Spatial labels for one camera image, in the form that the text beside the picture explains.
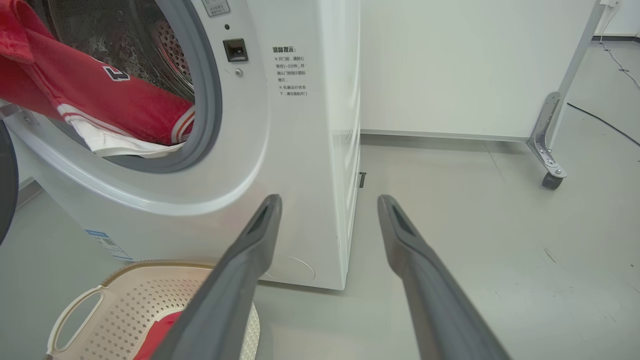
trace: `floor seam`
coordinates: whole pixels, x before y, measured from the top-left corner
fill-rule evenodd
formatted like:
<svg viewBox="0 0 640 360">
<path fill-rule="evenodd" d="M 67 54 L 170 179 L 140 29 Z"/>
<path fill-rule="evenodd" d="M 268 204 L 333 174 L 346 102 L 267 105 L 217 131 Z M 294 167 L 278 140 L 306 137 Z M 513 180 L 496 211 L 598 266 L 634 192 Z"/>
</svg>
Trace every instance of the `floor seam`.
<svg viewBox="0 0 640 360">
<path fill-rule="evenodd" d="M 486 151 L 489 153 L 489 156 L 491 156 L 491 160 L 493 161 L 493 164 L 495 165 L 495 169 L 498 170 L 498 174 L 500 174 L 500 177 L 502 178 L 502 182 L 507 185 L 507 181 L 504 179 L 504 176 L 502 176 L 502 172 L 500 171 L 500 168 L 498 167 L 498 164 L 495 163 L 495 159 L 493 158 L 493 155 L 491 154 L 491 151 L 489 151 L 489 148 L 486 146 L 486 142 L 483 142 L 484 148 L 486 149 Z"/>
</svg>

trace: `white laundry basket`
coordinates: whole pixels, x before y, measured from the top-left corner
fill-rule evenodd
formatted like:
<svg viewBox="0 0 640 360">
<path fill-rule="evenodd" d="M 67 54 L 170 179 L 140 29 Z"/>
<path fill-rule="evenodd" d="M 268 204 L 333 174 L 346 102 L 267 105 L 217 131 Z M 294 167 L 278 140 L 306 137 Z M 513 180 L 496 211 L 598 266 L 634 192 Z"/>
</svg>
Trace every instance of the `white laundry basket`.
<svg viewBox="0 0 640 360">
<path fill-rule="evenodd" d="M 140 261 L 120 269 L 100 286 L 76 298 L 51 331 L 46 359 L 131 360 L 156 320 L 182 311 L 212 265 L 188 261 Z M 73 311 L 99 293 L 100 300 L 68 344 L 57 348 L 60 331 Z M 255 306 L 244 333 L 240 360 L 253 360 L 260 338 Z"/>
</svg>

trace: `label sticker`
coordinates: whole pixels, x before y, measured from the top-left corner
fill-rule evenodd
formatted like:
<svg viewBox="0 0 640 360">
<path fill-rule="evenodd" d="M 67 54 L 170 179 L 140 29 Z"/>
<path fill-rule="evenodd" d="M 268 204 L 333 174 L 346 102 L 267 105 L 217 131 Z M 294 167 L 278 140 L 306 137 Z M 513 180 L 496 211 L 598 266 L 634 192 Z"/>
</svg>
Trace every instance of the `label sticker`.
<svg viewBox="0 0 640 360">
<path fill-rule="evenodd" d="M 204 8 L 207 9 L 209 17 L 222 15 L 231 11 L 227 0 L 202 0 L 202 3 L 204 4 Z"/>
<path fill-rule="evenodd" d="M 307 63 L 304 54 L 294 46 L 273 46 L 273 61 L 281 97 L 308 96 Z"/>
<path fill-rule="evenodd" d="M 91 235 L 92 238 L 96 239 L 102 247 L 107 249 L 114 258 L 133 261 L 107 234 L 92 230 L 85 231 Z"/>
</svg>

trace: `gray floor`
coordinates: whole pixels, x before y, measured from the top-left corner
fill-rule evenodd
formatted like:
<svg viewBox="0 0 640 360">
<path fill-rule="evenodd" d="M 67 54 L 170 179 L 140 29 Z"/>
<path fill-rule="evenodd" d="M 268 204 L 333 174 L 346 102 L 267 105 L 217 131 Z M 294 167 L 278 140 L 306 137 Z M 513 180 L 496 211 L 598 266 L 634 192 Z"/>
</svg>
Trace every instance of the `gray floor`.
<svg viewBox="0 0 640 360">
<path fill-rule="evenodd" d="M 554 155 L 569 177 L 554 192 L 524 144 L 364 138 L 347 288 L 261 284 L 256 358 L 418 357 L 376 216 L 389 193 L 514 359 L 637 359 L 640 147 L 567 114 Z M 0 249 L 3 356 L 40 359 L 63 308 L 122 265 L 48 195 L 27 203 Z"/>
<path fill-rule="evenodd" d="M 640 81 L 640 44 L 604 42 Z M 570 104 L 600 117 L 640 142 L 640 88 L 597 42 L 592 42 L 568 94 Z"/>
</svg>

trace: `metal bracket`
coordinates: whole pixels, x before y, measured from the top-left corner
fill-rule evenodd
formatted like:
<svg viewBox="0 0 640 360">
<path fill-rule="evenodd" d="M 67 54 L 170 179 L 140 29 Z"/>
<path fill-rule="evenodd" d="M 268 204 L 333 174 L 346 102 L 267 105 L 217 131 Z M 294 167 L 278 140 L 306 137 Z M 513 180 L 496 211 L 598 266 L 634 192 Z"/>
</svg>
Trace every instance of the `metal bracket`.
<svg viewBox="0 0 640 360">
<path fill-rule="evenodd" d="M 551 152 L 547 148 L 547 130 L 551 123 L 551 119 L 558 109 L 560 103 L 560 93 L 552 92 L 545 99 L 545 103 L 542 106 L 542 111 L 536 122 L 536 127 L 533 129 L 531 137 L 527 141 L 527 145 L 531 148 L 531 151 L 538 157 L 538 160 L 547 168 L 550 175 L 564 179 L 566 172 L 560 165 L 556 163 L 554 157 L 551 156 Z"/>
</svg>

